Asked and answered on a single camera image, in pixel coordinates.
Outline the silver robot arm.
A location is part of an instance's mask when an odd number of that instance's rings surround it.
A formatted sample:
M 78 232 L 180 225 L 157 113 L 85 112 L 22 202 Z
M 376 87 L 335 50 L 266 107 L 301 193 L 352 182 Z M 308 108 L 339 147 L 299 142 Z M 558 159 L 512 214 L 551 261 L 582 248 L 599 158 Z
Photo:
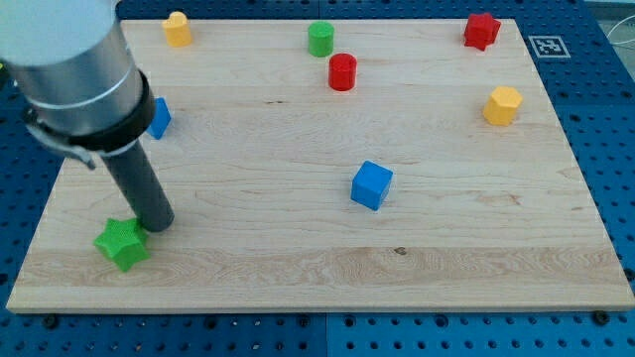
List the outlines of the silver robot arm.
M 138 139 L 155 112 L 112 0 L 1 4 L 1 60 L 31 105 L 24 122 L 48 150 L 94 166 L 144 165 Z

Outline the blue block behind arm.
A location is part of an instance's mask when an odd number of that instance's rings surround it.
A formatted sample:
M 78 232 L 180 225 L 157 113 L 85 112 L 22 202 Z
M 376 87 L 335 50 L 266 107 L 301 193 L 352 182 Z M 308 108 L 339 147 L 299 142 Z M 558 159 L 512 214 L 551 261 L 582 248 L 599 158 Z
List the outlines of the blue block behind arm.
M 166 100 L 163 97 L 157 97 L 155 99 L 155 115 L 146 132 L 155 140 L 160 140 L 171 120 L 172 116 Z

